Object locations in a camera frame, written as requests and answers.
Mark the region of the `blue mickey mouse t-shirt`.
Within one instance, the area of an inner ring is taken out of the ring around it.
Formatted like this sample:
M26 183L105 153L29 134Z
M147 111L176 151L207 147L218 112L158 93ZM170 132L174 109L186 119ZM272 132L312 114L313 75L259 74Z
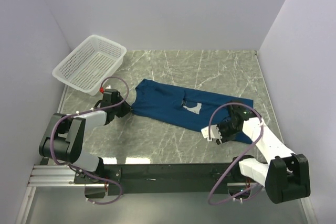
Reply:
M221 105L239 102L250 107L253 100L202 90L172 86L144 79L135 88L133 113L195 132L208 126Z

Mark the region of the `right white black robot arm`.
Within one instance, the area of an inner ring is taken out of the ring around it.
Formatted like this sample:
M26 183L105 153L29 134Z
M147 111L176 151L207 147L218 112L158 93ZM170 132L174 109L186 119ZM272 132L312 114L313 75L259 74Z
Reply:
M243 132L252 141L251 146L257 147L263 154L266 163L246 158L246 152L242 152L211 189L208 203L213 204L212 195L229 172L235 181L241 182L248 177L262 185L274 204L309 197L308 159L283 144L254 108L238 102L229 102L222 107L228 109L230 121L218 130L230 135Z

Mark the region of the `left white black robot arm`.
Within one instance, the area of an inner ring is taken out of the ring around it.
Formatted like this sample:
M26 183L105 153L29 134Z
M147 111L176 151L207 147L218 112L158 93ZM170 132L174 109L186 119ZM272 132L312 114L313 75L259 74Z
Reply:
M131 106L118 90L106 89L102 99L87 113L53 114L39 145L39 154L75 166L77 170L85 170L91 182L99 183L107 177L104 163L101 157L82 150L84 134L130 112Z

